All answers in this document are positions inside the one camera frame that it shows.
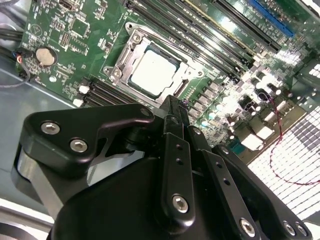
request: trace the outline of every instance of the expansion slot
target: expansion slot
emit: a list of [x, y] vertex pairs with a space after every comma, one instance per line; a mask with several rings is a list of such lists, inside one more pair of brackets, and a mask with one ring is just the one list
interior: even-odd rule
[[219, 52], [217, 49], [211, 47], [210, 45], [204, 45], [202, 42], [203, 40], [196, 35], [192, 31], [188, 31], [181, 22], [177, 21], [176, 19], [173, 19], [173, 17], [168, 14], [162, 7], [158, 7], [157, 5], [153, 4], [149, 0], [140, 0], [140, 2], [144, 3], [149, 9], [152, 9], [156, 13], [158, 13], [160, 16], [162, 16], [164, 19], [167, 21], [170, 21], [170, 23], [174, 26], [174, 30], [177, 33], [183, 33], [186, 35], [185, 39], [188, 41], [192, 41], [193, 43], [196, 43], [198, 45], [198, 48], [203, 51], [207, 50], [212, 54], [212, 56], [208, 55], [208, 58], [217, 58], [217, 62], [219, 62], [221, 65], [224, 67], [229, 67], [231, 70], [234, 69], [235, 71], [239, 72], [240, 71], [240, 66], [236, 65], [234, 62], [229, 60], [225, 55], [223, 55], [221, 52]]
[[269, 51], [277, 53], [281, 49], [281, 46], [278, 43], [273, 41], [271, 37], [266, 35], [260, 28], [254, 25], [225, 0], [212, 0], [212, 4], [231, 21], [254, 37], [256, 41], [258, 41]]
[[242, 46], [243, 49], [246, 49], [252, 56], [256, 55], [256, 53], [250, 49], [246, 44], [244, 44], [241, 40], [239, 40], [234, 35], [231, 35], [230, 32], [228, 32], [226, 29], [221, 27], [219, 23], [217, 23], [212, 17], [210, 17], [208, 14], [203, 12], [199, 7], [197, 7], [192, 1], [190, 0], [184, 0], [189, 6], [191, 6], [193, 9], [195, 9], [198, 12], [198, 15], [203, 17], [205, 20], [210, 21], [213, 23], [217, 28], [221, 29], [222, 36], [228, 37], [231, 41], [234, 41], [235, 43], [238, 43], [240, 46]]
[[114, 87], [101, 81], [91, 83], [90, 91], [84, 96], [83, 100], [89, 106], [108, 106], [119, 104], [133, 104], [136, 100]]
[[288, 29], [282, 22], [272, 16], [257, 0], [247, 0], [248, 4], [251, 5], [257, 12], [265, 17], [270, 23], [272, 23], [277, 29], [279, 29], [284, 35], [289, 38], [295, 36], [295, 34]]
[[134, 10], [135, 12], [140, 14], [141, 16], [145, 17], [148, 21], [155, 24], [157, 27], [159, 27], [160, 29], [162, 29], [163, 31], [165, 31], [169, 35], [171, 35], [171, 38], [176, 43], [181, 43], [182, 45], [187, 46], [190, 50], [192, 50], [196, 54], [196, 56], [202, 57], [208, 63], [207, 66], [210, 69], [212, 69], [212, 67], [214, 67], [215, 69], [219, 70], [220, 72], [225, 73], [227, 76], [230, 76], [230, 74], [233, 74], [234, 76], [240, 77], [237, 71], [233, 70], [232, 68], [227, 69], [225, 65], [223, 65], [223, 64], [219, 63], [218, 61], [216, 61], [215, 59], [213, 59], [212, 56], [208, 56], [208, 55], [204, 54], [201, 49], [197, 49], [197, 47], [194, 44], [192, 44], [190, 41], [185, 40], [180, 34], [178, 34], [176, 31], [174, 31], [173, 29], [171, 29], [167, 25], [162, 24], [160, 21], [158, 21], [156, 18], [154, 18], [154, 16], [152, 14], [150, 14], [147, 10], [145, 10], [139, 4], [137, 4], [133, 1], [129, 1], [127, 6], [128, 6], [128, 8]]
[[232, 51], [230, 47], [226, 47], [226, 45], [223, 41], [219, 40], [216, 36], [213, 34], [209, 34], [206, 30], [204, 30], [201, 26], [196, 24], [192, 19], [188, 18], [188, 15], [183, 15], [181, 13], [181, 10], [177, 5], [174, 3], [167, 1], [167, 0], [161, 0], [161, 3], [165, 6], [169, 7], [170, 14], [176, 18], [176, 21], [182, 21], [183, 27], [187, 27], [190, 34], [192, 34], [195, 38], [197, 38], [198, 41], [206, 41], [208, 43], [208, 47], [211, 48], [211, 42], [213, 42], [215, 45], [217, 45], [220, 49], [224, 51], [224, 55], [222, 55], [222, 58], [225, 61], [233, 60], [238, 65], [242, 67], [242, 64], [249, 65], [249, 62], [242, 56], [240, 56], [237, 52]]

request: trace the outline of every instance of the black cable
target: black cable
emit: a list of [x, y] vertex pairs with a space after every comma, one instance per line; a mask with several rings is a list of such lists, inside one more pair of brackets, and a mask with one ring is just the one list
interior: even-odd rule
[[16, 61], [16, 59], [12, 55], [12, 52], [3, 46], [0, 46], [0, 55], [6, 57], [7, 59]]
[[4, 34], [0, 33], [0, 39], [21, 42], [22, 37], [21, 36], [4, 35]]
[[11, 21], [17, 24], [20, 28], [24, 29], [26, 22], [20, 17], [16, 16], [6, 7], [0, 7], [0, 12], [6, 15]]
[[28, 82], [31, 78], [31, 74], [30, 74], [30, 71], [29, 69], [27, 68], [27, 66], [22, 62], [22, 63], [19, 63], [20, 66], [23, 68], [23, 70], [25, 70], [26, 72], [26, 78], [19, 82], [19, 83], [15, 83], [15, 84], [0, 84], [0, 89], [11, 89], [11, 88], [17, 88], [17, 87], [20, 87], [22, 85], [24, 85], [26, 82]]
[[20, 0], [9, 0], [9, 1], [0, 2], [0, 8], [13, 6], [19, 1]]

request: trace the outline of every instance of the capacitor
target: capacitor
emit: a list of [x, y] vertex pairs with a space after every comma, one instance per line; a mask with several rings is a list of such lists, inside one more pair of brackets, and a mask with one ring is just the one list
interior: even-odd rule
[[262, 89], [264, 87], [264, 84], [255, 77], [251, 80], [251, 83], [256, 89]]
[[224, 109], [224, 106], [220, 103], [220, 102], [216, 102], [213, 104], [214, 108], [217, 110], [217, 111], [222, 111]]
[[228, 134], [230, 140], [235, 139], [235, 134], [231, 130], [228, 130], [227, 134]]
[[228, 116], [227, 118], [226, 118], [226, 120], [228, 121], [228, 123], [229, 123], [229, 125], [231, 126], [231, 127], [233, 127], [236, 123], [235, 123], [235, 121], [234, 121], [234, 119], [231, 117], [231, 116]]
[[256, 102], [253, 102], [252, 107], [254, 107], [256, 112], [259, 112], [261, 110], [261, 106], [259, 106], [259, 104]]
[[230, 101], [230, 97], [228, 97], [228, 96], [225, 95], [225, 94], [222, 94], [220, 98], [221, 98], [221, 101], [222, 101], [224, 104], [227, 104], [227, 103]]
[[215, 116], [216, 116], [215, 112], [212, 111], [212, 110], [209, 110], [209, 111], [207, 112], [207, 114], [208, 114], [208, 116], [209, 116], [209, 119], [214, 119]]
[[207, 126], [209, 125], [208, 120], [205, 119], [205, 118], [202, 118], [202, 119], [200, 120], [200, 123], [201, 123], [201, 126], [202, 126], [202, 127], [207, 127]]
[[256, 76], [257, 76], [257, 78], [259, 78], [259, 79], [261, 79], [261, 80], [263, 80], [263, 78], [264, 77], [266, 77], [266, 75], [263, 73], [263, 72], [258, 72], [257, 74], [256, 74]]
[[58, 61], [57, 53], [47, 46], [37, 48], [35, 50], [35, 58], [37, 59], [39, 66], [42, 68], [50, 67]]
[[281, 94], [281, 90], [277, 88], [275, 85], [273, 85], [272, 83], [268, 83], [267, 87], [270, 88], [271, 91], [275, 93], [275, 95], [278, 96]]
[[256, 109], [253, 106], [249, 107], [247, 111], [251, 114], [251, 116], [255, 116], [257, 114]]
[[263, 102], [269, 102], [271, 100], [271, 96], [264, 89], [257, 89], [255, 91], [258, 99]]
[[282, 91], [283, 91], [283, 95], [287, 98], [292, 98], [294, 96], [294, 94], [286, 88], [284, 88]]

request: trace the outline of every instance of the mounting hole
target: mounting hole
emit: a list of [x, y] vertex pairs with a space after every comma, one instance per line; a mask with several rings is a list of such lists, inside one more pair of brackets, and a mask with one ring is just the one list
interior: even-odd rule
[[181, 166], [184, 164], [184, 162], [180, 158], [177, 158], [175, 161], [177, 164], [179, 164]]
[[175, 145], [175, 147], [176, 147], [177, 149], [179, 149], [179, 150], [182, 150], [182, 149], [183, 149], [182, 146], [179, 145], [179, 144]]
[[228, 186], [230, 186], [230, 185], [231, 185], [231, 183], [229, 182], [229, 180], [228, 180], [228, 179], [224, 178], [224, 179], [223, 179], [223, 181], [224, 181], [224, 183], [225, 183], [226, 185], [228, 185]]

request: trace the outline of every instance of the screw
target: screw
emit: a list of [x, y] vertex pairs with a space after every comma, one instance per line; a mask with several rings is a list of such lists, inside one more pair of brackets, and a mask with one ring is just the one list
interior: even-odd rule
[[256, 235], [254, 227], [251, 225], [250, 222], [248, 222], [248, 220], [242, 218], [240, 220], [240, 225], [249, 237], [253, 238]]
[[45, 134], [55, 135], [60, 132], [60, 127], [54, 122], [45, 122], [41, 125], [41, 130]]
[[88, 145], [83, 140], [75, 139], [70, 142], [70, 148], [77, 153], [83, 153], [88, 149]]
[[139, 35], [136, 35], [136, 34], [133, 35], [132, 39], [133, 39], [133, 41], [135, 43], [139, 43], [141, 41], [141, 37]]
[[307, 236], [307, 235], [308, 235], [307, 232], [306, 232], [306, 230], [305, 230], [299, 223], [296, 223], [295, 225], [296, 225], [296, 227], [298, 228], [298, 230], [299, 230], [304, 236]]
[[289, 223], [287, 223], [286, 221], [283, 221], [283, 225], [285, 227], [285, 230], [288, 233], [290, 233], [292, 236], [296, 235], [296, 232], [295, 232], [294, 228]]
[[141, 111], [141, 113], [142, 113], [143, 115], [145, 115], [145, 116], [147, 116], [147, 117], [149, 117], [149, 116], [150, 116], [150, 113], [148, 112], [148, 110], [147, 110], [147, 109], [145, 109], [145, 108], [141, 108], [141, 109], [140, 109], [140, 111]]
[[178, 212], [185, 214], [188, 211], [188, 203], [182, 196], [174, 196], [172, 198], [172, 203], [174, 208], [177, 209]]
[[193, 128], [193, 131], [194, 131], [196, 134], [198, 134], [198, 135], [201, 134], [201, 131], [200, 131], [198, 128], [196, 128], [196, 127]]
[[179, 121], [176, 117], [172, 116], [171, 121], [174, 122], [175, 124], [179, 124]]
[[113, 76], [115, 76], [116, 78], [119, 78], [122, 74], [122, 71], [120, 69], [116, 69], [113, 72]]
[[225, 154], [229, 154], [228, 149], [226, 149], [224, 146], [221, 147], [222, 152], [224, 152]]

